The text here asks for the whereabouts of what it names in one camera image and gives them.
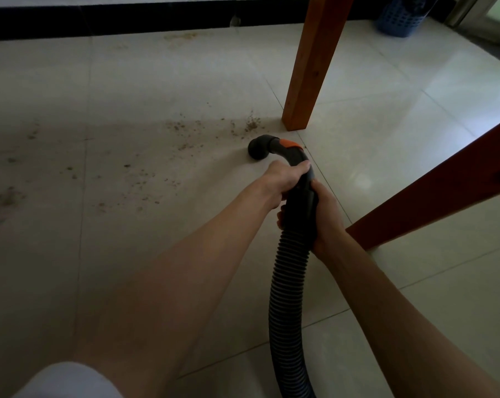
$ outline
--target orange button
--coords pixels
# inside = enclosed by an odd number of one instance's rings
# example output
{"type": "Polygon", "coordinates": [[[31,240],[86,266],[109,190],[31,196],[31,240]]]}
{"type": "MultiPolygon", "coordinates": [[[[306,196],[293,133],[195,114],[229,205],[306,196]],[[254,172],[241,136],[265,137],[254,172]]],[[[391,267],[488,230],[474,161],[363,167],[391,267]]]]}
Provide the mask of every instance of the orange button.
{"type": "Polygon", "coordinates": [[[280,139],[280,144],[282,146],[284,146],[285,148],[291,148],[294,146],[296,148],[300,148],[301,150],[303,149],[300,144],[298,144],[294,141],[291,141],[291,140],[286,140],[285,138],[280,139]]]}

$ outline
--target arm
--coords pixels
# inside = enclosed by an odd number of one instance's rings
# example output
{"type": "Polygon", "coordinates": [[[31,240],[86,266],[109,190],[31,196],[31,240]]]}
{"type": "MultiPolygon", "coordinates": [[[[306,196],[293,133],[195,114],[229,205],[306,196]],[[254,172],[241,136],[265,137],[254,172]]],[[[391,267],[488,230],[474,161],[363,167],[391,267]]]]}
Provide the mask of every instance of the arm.
{"type": "Polygon", "coordinates": [[[341,224],[335,197],[313,189],[318,239],[329,268],[359,321],[396,397],[499,397],[500,386],[399,292],[341,224]]]}
{"type": "Polygon", "coordinates": [[[125,397],[158,396],[219,304],[249,244],[282,193],[309,170],[272,162],[221,213],[162,253],[109,300],[75,360],[125,397]]]}

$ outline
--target blue plastic basket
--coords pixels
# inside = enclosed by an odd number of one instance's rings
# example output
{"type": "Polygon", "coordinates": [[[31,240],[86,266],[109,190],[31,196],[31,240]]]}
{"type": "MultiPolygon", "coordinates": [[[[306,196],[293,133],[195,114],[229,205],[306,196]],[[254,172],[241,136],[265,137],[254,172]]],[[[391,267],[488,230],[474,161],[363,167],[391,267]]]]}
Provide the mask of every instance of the blue plastic basket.
{"type": "Polygon", "coordinates": [[[387,35],[405,38],[423,22],[438,0],[392,0],[384,7],[375,26],[387,35]]]}

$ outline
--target vacuum hose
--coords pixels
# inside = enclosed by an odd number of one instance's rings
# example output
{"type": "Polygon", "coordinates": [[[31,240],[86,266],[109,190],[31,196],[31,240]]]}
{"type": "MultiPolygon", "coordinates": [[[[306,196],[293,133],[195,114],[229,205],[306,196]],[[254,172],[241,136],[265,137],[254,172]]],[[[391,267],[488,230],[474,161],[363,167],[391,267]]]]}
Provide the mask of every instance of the vacuum hose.
{"type": "MultiPolygon", "coordinates": [[[[261,135],[248,145],[256,160],[268,153],[284,157],[295,166],[307,156],[303,148],[290,140],[261,135]]],[[[278,253],[272,275],[268,307],[268,336],[274,373],[283,398],[316,398],[307,374],[301,341],[303,280],[309,251],[316,237],[318,196],[311,189],[313,168],[289,191],[283,217],[278,253]]]]}

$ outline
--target person's right hand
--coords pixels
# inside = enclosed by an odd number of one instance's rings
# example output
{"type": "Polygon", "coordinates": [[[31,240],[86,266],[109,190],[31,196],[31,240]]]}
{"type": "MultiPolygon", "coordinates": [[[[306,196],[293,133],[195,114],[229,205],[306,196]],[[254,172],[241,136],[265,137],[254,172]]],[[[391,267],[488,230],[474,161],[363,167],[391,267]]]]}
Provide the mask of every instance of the person's right hand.
{"type": "MultiPolygon", "coordinates": [[[[316,240],[313,244],[313,253],[324,264],[331,261],[333,245],[339,237],[345,235],[345,228],[340,217],[339,203],[322,183],[313,179],[311,187],[318,194],[318,205],[316,207],[316,240]]],[[[285,205],[278,212],[278,226],[282,229],[283,213],[285,205]]]]}

